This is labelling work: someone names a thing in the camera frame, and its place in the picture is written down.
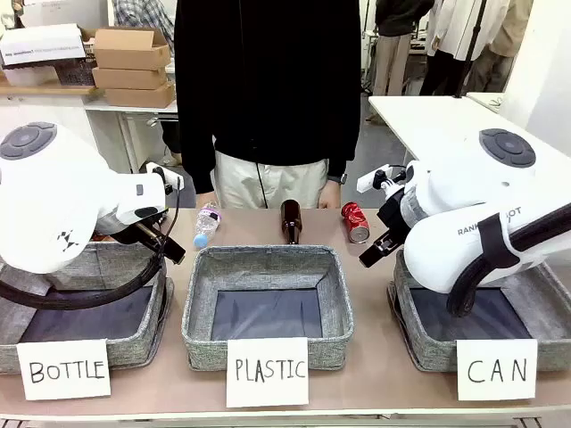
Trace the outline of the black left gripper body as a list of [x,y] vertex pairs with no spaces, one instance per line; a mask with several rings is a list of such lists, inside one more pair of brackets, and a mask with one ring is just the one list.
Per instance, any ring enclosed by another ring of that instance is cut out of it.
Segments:
[[144,219],[111,235],[111,238],[122,244],[141,243],[146,246],[153,246],[157,244],[156,233],[152,231],[155,223],[156,221],[153,218]]

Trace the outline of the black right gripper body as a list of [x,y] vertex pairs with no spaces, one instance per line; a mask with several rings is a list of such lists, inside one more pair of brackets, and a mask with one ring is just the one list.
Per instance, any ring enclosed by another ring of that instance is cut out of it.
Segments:
[[409,225],[401,214],[402,197],[403,193],[394,193],[386,199],[377,213],[391,239],[405,239],[410,231]]

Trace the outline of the person left hand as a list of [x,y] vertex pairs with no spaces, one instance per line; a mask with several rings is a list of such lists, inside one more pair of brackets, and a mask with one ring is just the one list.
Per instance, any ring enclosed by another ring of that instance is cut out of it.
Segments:
[[336,181],[327,180],[319,196],[319,209],[338,210],[341,207],[342,185]]

